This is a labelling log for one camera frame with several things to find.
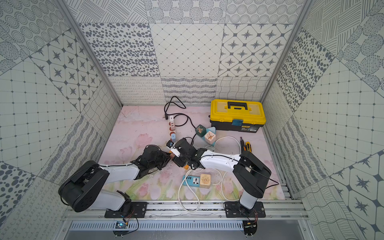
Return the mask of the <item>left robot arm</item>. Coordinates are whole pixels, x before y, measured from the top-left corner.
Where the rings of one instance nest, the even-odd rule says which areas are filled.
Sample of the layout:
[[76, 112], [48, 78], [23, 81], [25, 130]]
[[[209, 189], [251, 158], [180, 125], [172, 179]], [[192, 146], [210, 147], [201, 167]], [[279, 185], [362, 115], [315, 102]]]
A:
[[130, 197], [122, 191], [104, 190], [104, 185], [140, 180], [156, 170], [162, 170], [170, 160], [170, 153], [149, 145], [128, 164], [107, 166], [88, 161], [60, 186], [58, 193], [62, 202], [77, 213], [91, 208], [120, 212], [125, 216], [130, 212]]

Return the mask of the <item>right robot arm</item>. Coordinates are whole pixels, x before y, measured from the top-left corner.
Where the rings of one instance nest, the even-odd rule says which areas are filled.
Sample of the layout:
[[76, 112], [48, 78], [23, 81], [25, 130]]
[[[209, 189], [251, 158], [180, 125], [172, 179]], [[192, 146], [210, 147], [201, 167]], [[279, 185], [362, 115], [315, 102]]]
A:
[[168, 141], [167, 147], [175, 155], [173, 162], [179, 167], [233, 173], [244, 190], [240, 197], [243, 208], [253, 209], [257, 200], [264, 197], [272, 172], [253, 153], [243, 151], [237, 155], [226, 155], [204, 148], [196, 149], [185, 138], [177, 143]]

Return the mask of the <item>dark green cube adapter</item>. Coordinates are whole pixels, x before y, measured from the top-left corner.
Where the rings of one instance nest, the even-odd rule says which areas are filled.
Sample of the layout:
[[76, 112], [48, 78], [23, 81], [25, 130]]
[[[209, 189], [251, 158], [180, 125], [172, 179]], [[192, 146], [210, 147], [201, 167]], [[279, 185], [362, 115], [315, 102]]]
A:
[[207, 129], [203, 125], [198, 125], [195, 128], [195, 132], [197, 136], [199, 136], [200, 138], [203, 138], [207, 133]]

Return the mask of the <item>light blue triangular socket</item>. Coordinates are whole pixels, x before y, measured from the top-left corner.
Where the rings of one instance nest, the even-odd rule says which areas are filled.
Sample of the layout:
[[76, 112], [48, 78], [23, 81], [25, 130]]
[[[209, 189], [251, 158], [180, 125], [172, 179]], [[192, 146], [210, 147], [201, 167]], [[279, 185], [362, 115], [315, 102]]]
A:
[[215, 127], [211, 127], [211, 128], [207, 128], [206, 129], [206, 134], [204, 136], [205, 138], [205, 141], [211, 145], [211, 146], [214, 146], [215, 145], [215, 142], [217, 140], [217, 135], [216, 135], [216, 128]]

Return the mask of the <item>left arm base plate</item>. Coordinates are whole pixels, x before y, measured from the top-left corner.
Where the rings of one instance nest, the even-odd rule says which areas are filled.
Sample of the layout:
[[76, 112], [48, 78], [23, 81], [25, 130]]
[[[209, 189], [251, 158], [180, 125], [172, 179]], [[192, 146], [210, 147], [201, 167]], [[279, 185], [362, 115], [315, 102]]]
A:
[[104, 217], [106, 219], [144, 218], [147, 211], [147, 206], [148, 202], [124, 203], [123, 206], [117, 211], [107, 209]]

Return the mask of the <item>blue white power strip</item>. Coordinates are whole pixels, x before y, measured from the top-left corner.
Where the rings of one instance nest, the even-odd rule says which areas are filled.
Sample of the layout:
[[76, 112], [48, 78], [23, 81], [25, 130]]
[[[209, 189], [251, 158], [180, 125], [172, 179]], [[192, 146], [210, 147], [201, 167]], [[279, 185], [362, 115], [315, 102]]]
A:
[[184, 176], [185, 180], [183, 182], [183, 186], [190, 186], [190, 187], [195, 187], [199, 188], [200, 187], [200, 177], [196, 176]]

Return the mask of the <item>beige wooden cube adapter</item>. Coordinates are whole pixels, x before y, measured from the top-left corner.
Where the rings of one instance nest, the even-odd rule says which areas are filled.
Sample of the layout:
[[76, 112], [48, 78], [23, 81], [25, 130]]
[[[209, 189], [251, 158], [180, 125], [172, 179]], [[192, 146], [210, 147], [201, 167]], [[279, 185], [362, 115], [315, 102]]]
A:
[[200, 188], [209, 189], [212, 184], [212, 179], [210, 174], [201, 174], [200, 175]]

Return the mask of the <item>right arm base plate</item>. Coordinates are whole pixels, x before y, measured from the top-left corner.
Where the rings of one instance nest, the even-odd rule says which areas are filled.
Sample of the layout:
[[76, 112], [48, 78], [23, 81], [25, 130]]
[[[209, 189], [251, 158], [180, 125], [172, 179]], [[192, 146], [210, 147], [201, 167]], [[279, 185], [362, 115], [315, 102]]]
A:
[[247, 209], [237, 202], [224, 202], [224, 210], [227, 218], [265, 218], [265, 208], [262, 202], [256, 202], [252, 209]]

